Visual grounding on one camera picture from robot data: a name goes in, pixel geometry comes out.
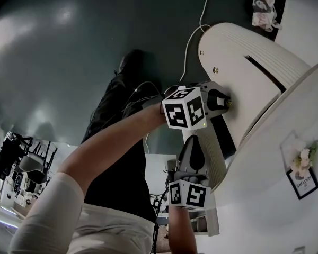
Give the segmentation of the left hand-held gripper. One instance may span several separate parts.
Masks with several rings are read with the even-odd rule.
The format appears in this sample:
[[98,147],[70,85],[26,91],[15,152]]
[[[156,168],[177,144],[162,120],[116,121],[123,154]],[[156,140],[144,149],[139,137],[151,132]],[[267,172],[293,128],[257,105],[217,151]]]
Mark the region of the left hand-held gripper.
[[[225,89],[214,81],[198,83],[195,86],[169,87],[164,93],[162,106],[168,127],[178,130],[197,130],[207,127],[207,120],[226,113],[230,97]],[[218,105],[217,99],[224,105]]]

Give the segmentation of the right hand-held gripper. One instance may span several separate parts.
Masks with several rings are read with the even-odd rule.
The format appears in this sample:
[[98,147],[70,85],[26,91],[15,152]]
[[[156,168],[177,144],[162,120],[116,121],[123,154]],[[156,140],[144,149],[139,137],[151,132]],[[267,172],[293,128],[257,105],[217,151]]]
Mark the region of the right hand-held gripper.
[[209,178],[204,174],[188,173],[198,172],[205,164],[205,156],[196,135],[186,139],[178,161],[179,169],[168,171],[169,204],[190,211],[212,209]]

